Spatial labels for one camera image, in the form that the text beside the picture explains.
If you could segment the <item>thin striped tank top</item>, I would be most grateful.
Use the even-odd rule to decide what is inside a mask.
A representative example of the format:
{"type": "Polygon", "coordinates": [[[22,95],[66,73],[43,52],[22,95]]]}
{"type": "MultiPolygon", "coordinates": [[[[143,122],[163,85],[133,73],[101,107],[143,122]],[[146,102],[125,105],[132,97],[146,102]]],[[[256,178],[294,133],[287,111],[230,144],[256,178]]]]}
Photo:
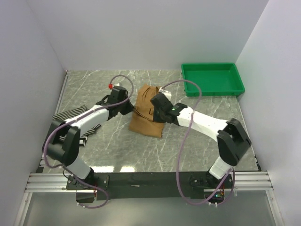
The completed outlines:
{"type": "Polygon", "coordinates": [[[65,121],[66,119],[76,117],[86,111],[87,111],[87,107],[85,105],[82,105],[78,108],[67,110],[67,111],[60,112],[60,113],[53,115],[52,121],[55,121],[55,120],[65,121]]]}

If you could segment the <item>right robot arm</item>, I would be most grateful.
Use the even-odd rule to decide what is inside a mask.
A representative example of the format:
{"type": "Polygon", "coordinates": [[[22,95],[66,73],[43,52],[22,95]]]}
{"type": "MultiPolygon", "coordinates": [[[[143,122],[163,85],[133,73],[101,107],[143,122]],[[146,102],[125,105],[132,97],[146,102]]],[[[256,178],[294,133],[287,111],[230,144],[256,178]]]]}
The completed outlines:
{"type": "Polygon", "coordinates": [[[179,164],[185,141],[191,129],[200,132],[218,144],[219,156],[205,173],[202,179],[197,179],[196,186],[206,188],[217,188],[223,178],[227,177],[233,167],[237,166],[241,158],[251,147],[251,140],[239,120],[221,120],[212,116],[200,113],[193,108],[177,103],[173,105],[163,93],[157,94],[150,102],[154,106],[155,122],[167,122],[180,127],[187,127],[188,130],[181,142],[180,151],[177,157],[176,181],[179,183],[179,164]]]}

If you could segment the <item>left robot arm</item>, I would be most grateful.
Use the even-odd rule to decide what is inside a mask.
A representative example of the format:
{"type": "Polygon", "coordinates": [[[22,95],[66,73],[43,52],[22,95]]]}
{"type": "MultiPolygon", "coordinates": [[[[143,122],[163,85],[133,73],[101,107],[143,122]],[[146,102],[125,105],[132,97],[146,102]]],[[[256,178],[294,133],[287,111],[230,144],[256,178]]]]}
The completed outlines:
{"type": "Polygon", "coordinates": [[[79,157],[79,140],[94,126],[102,125],[119,113],[126,115],[133,109],[126,88],[115,85],[111,93],[91,109],[64,121],[52,121],[43,145],[45,162],[48,162],[47,157],[58,161],[58,166],[73,174],[83,189],[95,186],[94,170],[79,157]]]}

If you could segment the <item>tan tank top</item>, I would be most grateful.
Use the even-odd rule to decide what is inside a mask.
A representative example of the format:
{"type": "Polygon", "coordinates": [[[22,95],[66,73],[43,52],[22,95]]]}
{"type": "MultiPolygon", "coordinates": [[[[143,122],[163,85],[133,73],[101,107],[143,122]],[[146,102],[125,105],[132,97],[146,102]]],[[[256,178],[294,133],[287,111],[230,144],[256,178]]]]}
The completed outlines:
{"type": "Polygon", "coordinates": [[[150,137],[162,137],[164,123],[154,122],[154,106],[151,99],[158,94],[159,87],[146,83],[138,90],[135,110],[128,129],[132,132],[150,137]]]}

